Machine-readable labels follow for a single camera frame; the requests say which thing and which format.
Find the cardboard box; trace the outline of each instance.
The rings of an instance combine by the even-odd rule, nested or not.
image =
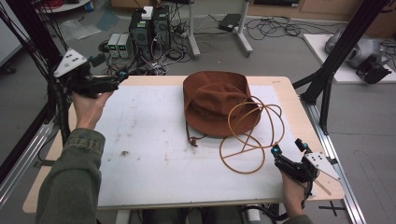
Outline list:
[[[390,38],[396,35],[396,1],[389,1],[367,29],[370,37]]]
[[[133,7],[133,8],[139,8],[139,7],[146,7],[146,6],[152,6],[151,4],[152,1],[150,0],[111,0],[111,6],[112,7]]]

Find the desk leg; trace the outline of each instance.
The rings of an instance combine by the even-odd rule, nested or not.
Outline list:
[[[241,41],[245,51],[247,52],[247,56],[250,56],[251,53],[253,53],[253,48],[250,46],[248,43],[247,39],[244,36],[244,27],[245,27],[245,22],[247,19],[247,14],[248,14],[248,4],[250,3],[250,0],[244,0],[244,4],[242,5],[242,18],[241,18],[241,23],[239,27],[235,27],[236,35],[238,36],[239,40]]]
[[[197,45],[197,41],[195,40],[195,36],[194,36],[194,12],[193,12],[193,5],[194,5],[194,1],[190,0],[190,28],[189,31],[187,33],[188,37],[189,37],[189,41],[190,41],[190,45],[191,45],[191,49],[192,49],[192,54],[193,54],[193,59],[196,60],[199,57],[201,57],[201,52],[198,49],[198,45]]]
[[[119,210],[117,212],[116,224],[129,224],[131,210]]]

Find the hat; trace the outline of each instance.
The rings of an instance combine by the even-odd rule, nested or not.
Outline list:
[[[232,136],[253,129],[261,111],[251,99],[245,76],[231,72],[204,71],[188,76],[183,82],[184,115],[195,130],[212,136]],[[238,106],[230,117],[231,110]],[[250,111],[251,114],[240,120]]]

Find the person's left hand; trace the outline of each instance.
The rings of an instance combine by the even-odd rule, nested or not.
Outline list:
[[[72,92],[73,105],[76,110],[77,125],[76,128],[93,130],[97,121],[102,117],[103,108],[107,99],[113,94],[113,91],[98,94],[96,99],[92,99],[76,92]]]

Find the gray floor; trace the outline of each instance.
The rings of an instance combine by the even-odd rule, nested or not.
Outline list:
[[[105,13],[104,8],[97,8],[92,13],[77,9],[60,13],[58,17],[60,21],[84,17],[81,21],[83,25],[96,24]],[[197,6],[196,11],[198,15],[209,13],[203,5]],[[213,14],[236,11],[237,5],[232,4],[230,8],[214,10]],[[208,19],[202,17],[196,20],[195,27]],[[108,39],[112,33],[126,32],[128,25],[127,20],[119,20],[108,31],[82,40],[70,40],[67,44],[83,55],[96,55],[99,53],[97,46],[103,40]],[[209,21],[203,27],[214,26],[216,24]],[[335,31],[336,28],[334,26],[326,29]],[[196,39],[202,52],[201,58],[170,65],[168,76],[188,75],[202,70],[221,70],[247,76],[282,76],[295,82],[320,67],[306,43],[296,37],[255,41],[247,36],[254,49],[249,58],[240,49],[234,35],[197,35]],[[16,66],[17,73],[7,75],[2,71],[0,74],[0,162],[4,161],[46,101],[44,78],[39,76],[27,54],[21,51],[11,61]],[[100,70],[97,68],[92,71],[99,73]],[[330,137],[367,223],[394,223],[396,219],[396,175],[392,174],[396,170],[394,85],[334,84],[332,87]],[[304,89],[305,87],[300,88],[297,93],[304,92]],[[34,223],[34,216],[24,214],[21,207],[37,172],[36,168],[30,168],[8,198],[0,210],[1,223]],[[342,202],[333,203],[336,207],[343,207]],[[319,206],[330,206],[330,203],[308,203],[305,208],[305,212],[314,222],[349,223],[344,211],[336,211],[335,216],[332,210],[319,209]],[[114,223],[116,213],[99,211],[98,217],[103,223]],[[135,214],[133,220],[134,223],[140,223]]]

